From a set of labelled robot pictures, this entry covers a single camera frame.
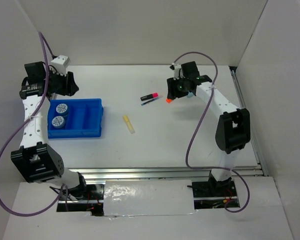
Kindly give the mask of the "blue gel pen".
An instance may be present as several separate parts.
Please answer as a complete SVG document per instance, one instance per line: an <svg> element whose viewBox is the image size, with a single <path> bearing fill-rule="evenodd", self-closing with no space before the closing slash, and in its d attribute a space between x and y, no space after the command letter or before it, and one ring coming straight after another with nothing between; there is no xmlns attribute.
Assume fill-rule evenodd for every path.
<svg viewBox="0 0 300 240"><path fill-rule="evenodd" d="M152 102L154 102L154 101L156 101L156 100L158 100L158 99L160 99L160 97L152 98L152 99L150 99L150 100L148 100L148 101L146 101L146 102L141 103L141 106L144 106L144 105L147 105L147 104L149 104L149 103L152 103Z"/></svg>

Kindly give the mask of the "yellow highlighter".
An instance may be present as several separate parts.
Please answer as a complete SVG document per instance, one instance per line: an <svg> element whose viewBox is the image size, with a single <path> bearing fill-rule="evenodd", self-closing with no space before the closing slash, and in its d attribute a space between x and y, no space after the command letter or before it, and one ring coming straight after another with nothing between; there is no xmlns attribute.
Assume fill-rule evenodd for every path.
<svg viewBox="0 0 300 240"><path fill-rule="evenodd" d="M128 118L128 116L127 116L127 115L124 115L122 118L123 118L123 120L124 120L124 122L125 122L125 124L126 124L126 126L127 126L127 128L128 128L128 130L129 130L129 132L130 132L131 134L134 134L134 133L135 133L135 129L134 129L134 127L133 127L133 125L132 125L130 119Z"/></svg>

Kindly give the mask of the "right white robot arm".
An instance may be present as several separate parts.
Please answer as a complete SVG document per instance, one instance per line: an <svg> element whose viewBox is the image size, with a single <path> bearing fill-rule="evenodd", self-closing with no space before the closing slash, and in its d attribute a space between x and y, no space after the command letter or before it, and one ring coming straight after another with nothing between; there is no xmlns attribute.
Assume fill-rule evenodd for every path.
<svg viewBox="0 0 300 240"><path fill-rule="evenodd" d="M231 103L207 75L201 75L195 61L172 64L174 76L167 79L167 99L175 100L192 93L199 97L218 120L215 143L221 151L217 167L208 177L208 190L213 196L220 196L229 188L232 169L240 151L251 140L250 113Z"/></svg>

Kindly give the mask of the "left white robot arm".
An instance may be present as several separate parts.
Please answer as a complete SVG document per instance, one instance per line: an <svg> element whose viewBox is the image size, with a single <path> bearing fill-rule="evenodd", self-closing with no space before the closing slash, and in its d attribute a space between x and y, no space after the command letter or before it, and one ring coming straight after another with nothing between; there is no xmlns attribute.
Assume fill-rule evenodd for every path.
<svg viewBox="0 0 300 240"><path fill-rule="evenodd" d="M28 183L66 184L67 193L76 200L87 197L89 187L81 173L64 166L62 157L49 145L48 112L54 94L73 96L79 87L74 74L67 71L70 59L64 55L49 64L25 64L27 73L19 92L24 106L22 140L18 150L10 154L11 161Z"/></svg>

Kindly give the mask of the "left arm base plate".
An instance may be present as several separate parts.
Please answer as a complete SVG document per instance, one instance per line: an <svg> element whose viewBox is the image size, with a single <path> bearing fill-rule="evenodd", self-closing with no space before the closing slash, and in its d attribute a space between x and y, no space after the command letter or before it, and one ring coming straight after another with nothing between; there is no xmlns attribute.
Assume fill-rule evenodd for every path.
<svg viewBox="0 0 300 240"><path fill-rule="evenodd" d="M66 195L66 190L62 191L60 200L69 202L84 202L88 204L102 204L104 202L104 184L87 184L83 191L78 189L69 189Z"/></svg>

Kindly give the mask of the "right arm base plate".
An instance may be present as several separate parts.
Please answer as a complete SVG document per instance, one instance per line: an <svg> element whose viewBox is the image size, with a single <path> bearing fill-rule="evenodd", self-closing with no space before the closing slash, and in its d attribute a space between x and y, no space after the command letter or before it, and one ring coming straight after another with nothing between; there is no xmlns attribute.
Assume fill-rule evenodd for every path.
<svg viewBox="0 0 300 240"><path fill-rule="evenodd" d="M228 185L213 187L208 181L192 182L189 185L194 198L236 198L237 190L232 180Z"/></svg>

